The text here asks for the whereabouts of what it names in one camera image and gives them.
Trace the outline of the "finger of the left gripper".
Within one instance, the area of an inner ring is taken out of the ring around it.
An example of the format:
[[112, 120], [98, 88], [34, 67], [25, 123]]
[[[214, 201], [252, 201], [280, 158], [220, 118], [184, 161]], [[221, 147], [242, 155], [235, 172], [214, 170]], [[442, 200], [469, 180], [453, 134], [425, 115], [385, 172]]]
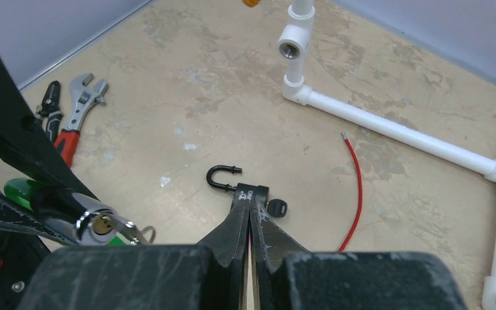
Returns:
[[0, 193], [0, 231], [43, 236], [64, 245], [74, 242], [47, 227], [36, 214]]
[[22, 172], [31, 182], [13, 186], [24, 201], [42, 198], [58, 189], [95, 198], [35, 124], [34, 113], [12, 81], [0, 57], [0, 159]]

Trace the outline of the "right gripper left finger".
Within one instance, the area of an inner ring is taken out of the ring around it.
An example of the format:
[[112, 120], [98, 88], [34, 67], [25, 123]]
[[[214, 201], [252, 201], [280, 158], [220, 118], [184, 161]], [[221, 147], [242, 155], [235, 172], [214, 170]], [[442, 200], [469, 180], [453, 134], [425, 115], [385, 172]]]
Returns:
[[32, 277], [20, 309], [244, 309], [248, 206], [196, 244], [64, 247]]

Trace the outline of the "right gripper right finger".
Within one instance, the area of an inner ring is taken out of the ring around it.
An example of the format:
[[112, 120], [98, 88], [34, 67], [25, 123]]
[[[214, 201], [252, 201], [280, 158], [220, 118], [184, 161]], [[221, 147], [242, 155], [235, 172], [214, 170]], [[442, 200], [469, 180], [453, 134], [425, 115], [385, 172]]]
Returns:
[[449, 269], [422, 252], [311, 252], [250, 206], [257, 309], [465, 309]]

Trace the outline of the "black-headed key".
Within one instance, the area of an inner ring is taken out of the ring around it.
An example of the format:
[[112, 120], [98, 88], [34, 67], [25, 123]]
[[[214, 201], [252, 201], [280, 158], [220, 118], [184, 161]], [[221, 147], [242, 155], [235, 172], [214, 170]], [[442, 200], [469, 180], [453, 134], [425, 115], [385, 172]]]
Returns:
[[267, 204], [267, 212], [273, 218], [283, 218], [287, 214], [288, 204], [281, 199], [270, 200]]

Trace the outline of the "black padlock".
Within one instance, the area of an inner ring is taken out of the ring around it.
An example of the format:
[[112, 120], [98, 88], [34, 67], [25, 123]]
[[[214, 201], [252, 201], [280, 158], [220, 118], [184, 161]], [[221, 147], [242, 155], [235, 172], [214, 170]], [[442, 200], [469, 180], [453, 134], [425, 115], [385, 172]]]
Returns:
[[260, 206], [262, 208], [267, 207], [269, 201], [269, 188], [262, 185], [249, 185], [245, 183], [238, 183], [237, 185], [231, 185], [228, 183], [219, 183], [213, 180], [213, 176], [217, 172], [228, 172], [230, 174], [241, 174], [242, 168], [236, 166], [228, 165], [215, 165], [211, 167], [206, 173], [207, 184], [221, 191], [232, 193], [233, 199], [231, 207], [237, 202], [244, 202], [251, 207]]

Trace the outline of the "green cable lock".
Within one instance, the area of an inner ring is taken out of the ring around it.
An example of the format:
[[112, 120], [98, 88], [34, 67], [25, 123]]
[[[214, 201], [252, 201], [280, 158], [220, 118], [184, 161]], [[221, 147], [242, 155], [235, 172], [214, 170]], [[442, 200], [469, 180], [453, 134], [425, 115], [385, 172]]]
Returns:
[[125, 245], [111, 220], [116, 211], [97, 199], [26, 178], [7, 181], [4, 192], [43, 225], [76, 245]]

